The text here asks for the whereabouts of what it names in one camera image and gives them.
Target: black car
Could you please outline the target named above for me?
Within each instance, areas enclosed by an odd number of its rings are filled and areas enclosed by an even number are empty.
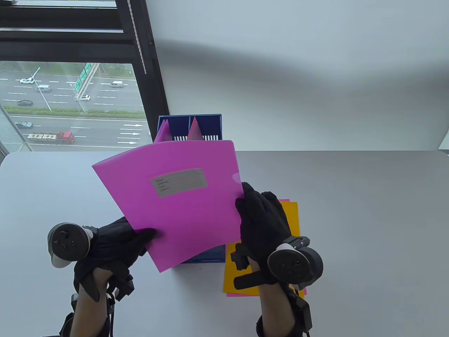
[[[31,129],[33,127],[33,123],[31,122],[15,122],[16,126],[19,129]]]
[[[21,101],[17,102],[18,106],[32,106],[33,105],[33,101],[30,101],[29,99],[23,99]]]

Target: black window frame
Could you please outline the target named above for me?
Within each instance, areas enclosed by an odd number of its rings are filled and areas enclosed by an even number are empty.
[[[1,8],[0,60],[132,64],[154,140],[158,117],[169,110],[146,1],[115,0],[115,7],[52,1]]]

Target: white car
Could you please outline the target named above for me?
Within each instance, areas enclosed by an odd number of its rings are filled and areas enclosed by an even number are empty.
[[[34,83],[34,77],[22,78],[20,80],[20,83],[22,83],[22,84],[33,84]]]

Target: blue file organizer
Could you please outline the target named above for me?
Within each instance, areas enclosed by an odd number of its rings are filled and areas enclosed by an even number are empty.
[[[223,140],[221,115],[172,115],[159,116],[158,131],[162,121],[168,120],[170,132],[174,141],[187,140],[187,136],[196,117],[201,134],[205,140]],[[226,247],[218,246],[201,253],[184,263],[224,262]]]

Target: white van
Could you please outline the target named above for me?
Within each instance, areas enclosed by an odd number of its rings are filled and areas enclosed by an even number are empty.
[[[114,81],[110,85],[111,88],[123,88],[124,86],[122,81]]]
[[[49,92],[52,91],[52,89],[50,88],[49,85],[46,85],[46,84],[40,84],[40,85],[37,86],[36,91],[37,91],[37,92],[41,91],[41,92],[43,92],[43,93],[49,93]]]

